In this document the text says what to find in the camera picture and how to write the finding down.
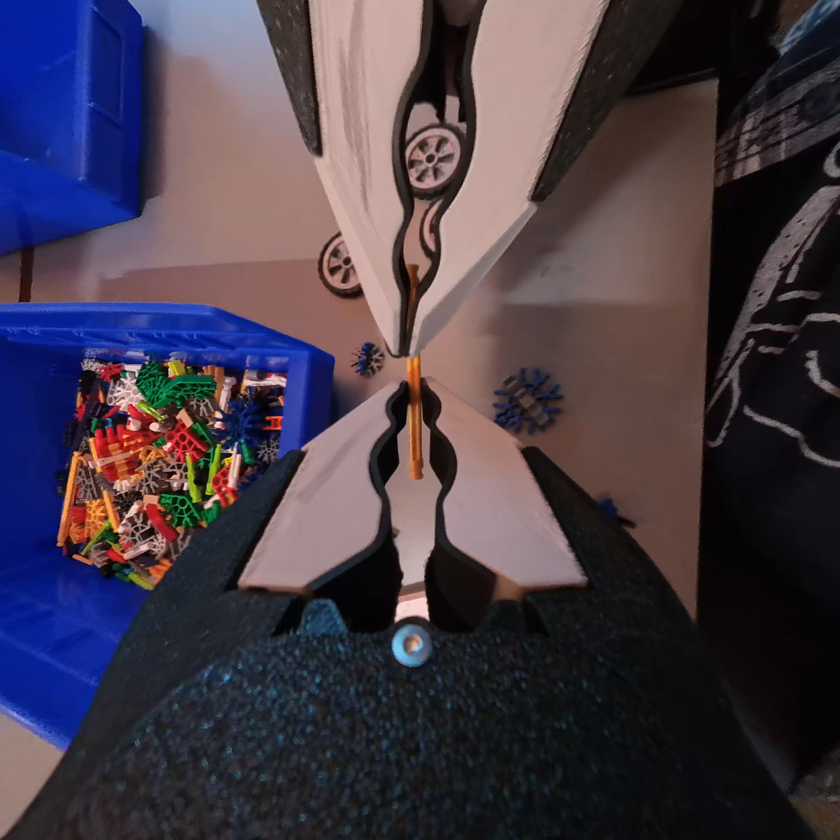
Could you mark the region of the pile of colourful toy pieces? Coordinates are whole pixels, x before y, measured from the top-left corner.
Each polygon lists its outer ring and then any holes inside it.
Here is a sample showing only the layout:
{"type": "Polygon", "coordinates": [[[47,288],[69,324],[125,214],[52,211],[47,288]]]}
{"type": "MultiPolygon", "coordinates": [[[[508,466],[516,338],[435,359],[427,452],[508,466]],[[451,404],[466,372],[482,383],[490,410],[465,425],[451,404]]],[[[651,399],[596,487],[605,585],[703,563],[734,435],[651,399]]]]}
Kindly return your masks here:
{"type": "Polygon", "coordinates": [[[277,462],[287,373],[94,350],[80,368],[57,546],[149,592],[277,462]]]}

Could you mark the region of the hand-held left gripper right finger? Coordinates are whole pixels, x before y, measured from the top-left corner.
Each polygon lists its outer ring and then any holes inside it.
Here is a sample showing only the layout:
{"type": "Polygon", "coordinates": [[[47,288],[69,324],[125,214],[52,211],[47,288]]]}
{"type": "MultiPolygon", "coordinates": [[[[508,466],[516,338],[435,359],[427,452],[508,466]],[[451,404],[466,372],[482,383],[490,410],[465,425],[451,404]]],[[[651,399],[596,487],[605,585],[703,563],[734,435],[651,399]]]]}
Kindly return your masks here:
{"type": "Polygon", "coordinates": [[[585,587],[516,439],[438,381],[423,385],[443,544],[503,580],[504,592],[585,587]]]}

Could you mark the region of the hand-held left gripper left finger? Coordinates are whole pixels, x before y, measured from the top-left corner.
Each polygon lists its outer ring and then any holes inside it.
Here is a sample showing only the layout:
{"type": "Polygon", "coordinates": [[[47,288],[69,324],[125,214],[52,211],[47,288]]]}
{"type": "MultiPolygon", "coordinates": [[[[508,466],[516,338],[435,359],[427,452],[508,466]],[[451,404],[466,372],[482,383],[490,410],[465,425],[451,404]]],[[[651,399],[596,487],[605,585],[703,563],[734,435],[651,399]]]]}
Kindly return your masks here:
{"type": "Polygon", "coordinates": [[[375,546],[390,514],[371,457],[396,428],[388,408],[401,395],[401,383],[385,386],[304,446],[238,588],[313,593],[375,546]]]}

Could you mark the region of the empty blue plastic bin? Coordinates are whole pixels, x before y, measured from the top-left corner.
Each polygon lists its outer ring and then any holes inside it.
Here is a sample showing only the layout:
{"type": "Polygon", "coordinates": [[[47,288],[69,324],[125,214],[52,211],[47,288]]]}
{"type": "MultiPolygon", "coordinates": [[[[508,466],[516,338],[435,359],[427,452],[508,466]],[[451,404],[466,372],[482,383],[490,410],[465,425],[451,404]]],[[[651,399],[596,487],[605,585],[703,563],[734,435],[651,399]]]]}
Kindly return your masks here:
{"type": "Polygon", "coordinates": [[[141,16],[126,1],[1,2],[1,253],[136,218],[141,16]]]}

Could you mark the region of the person's dark printed shirt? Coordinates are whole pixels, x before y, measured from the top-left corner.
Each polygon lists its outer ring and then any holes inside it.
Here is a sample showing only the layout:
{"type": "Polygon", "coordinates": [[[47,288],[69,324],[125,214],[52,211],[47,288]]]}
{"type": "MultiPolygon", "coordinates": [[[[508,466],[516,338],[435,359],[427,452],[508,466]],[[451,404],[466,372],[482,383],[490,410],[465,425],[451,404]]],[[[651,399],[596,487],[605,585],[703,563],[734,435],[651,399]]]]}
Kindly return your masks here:
{"type": "Polygon", "coordinates": [[[785,791],[838,746],[838,2],[721,77],[699,625],[785,791]]]}

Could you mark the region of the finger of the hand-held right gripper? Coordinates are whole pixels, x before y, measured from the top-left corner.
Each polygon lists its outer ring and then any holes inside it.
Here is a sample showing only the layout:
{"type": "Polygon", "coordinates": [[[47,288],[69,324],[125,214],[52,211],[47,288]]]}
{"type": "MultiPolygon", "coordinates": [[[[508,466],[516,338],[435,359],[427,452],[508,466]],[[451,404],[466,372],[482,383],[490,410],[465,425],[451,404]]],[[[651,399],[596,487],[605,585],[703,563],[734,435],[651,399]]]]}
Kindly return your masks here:
{"type": "Polygon", "coordinates": [[[469,63],[473,149],[438,216],[438,263],[415,316],[420,354],[536,211],[531,194],[608,2],[485,2],[469,63]]]}
{"type": "Polygon", "coordinates": [[[371,314],[397,357],[409,355],[403,246],[414,210],[403,141],[433,13],[425,1],[309,3],[316,167],[371,314]]]}

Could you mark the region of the orange toy rod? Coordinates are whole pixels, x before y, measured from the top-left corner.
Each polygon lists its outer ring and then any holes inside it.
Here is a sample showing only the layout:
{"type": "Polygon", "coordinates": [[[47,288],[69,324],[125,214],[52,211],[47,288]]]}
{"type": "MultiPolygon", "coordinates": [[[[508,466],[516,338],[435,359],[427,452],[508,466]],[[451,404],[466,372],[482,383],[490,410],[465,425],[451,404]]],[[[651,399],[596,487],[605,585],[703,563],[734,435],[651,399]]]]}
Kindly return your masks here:
{"type": "MultiPolygon", "coordinates": [[[[417,289],[419,286],[418,265],[407,264],[409,280],[408,304],[406,311],[406,339],[410,338],[410,324],[415,310],[417,289]]],[[[409,403],[407,407],[408,458],[409,473],[412,480],[424,477],[423,452],[423,404],[422,404],[422,369],[420,357],[412,356],[406,361],[406,381],[409,403]]]]}

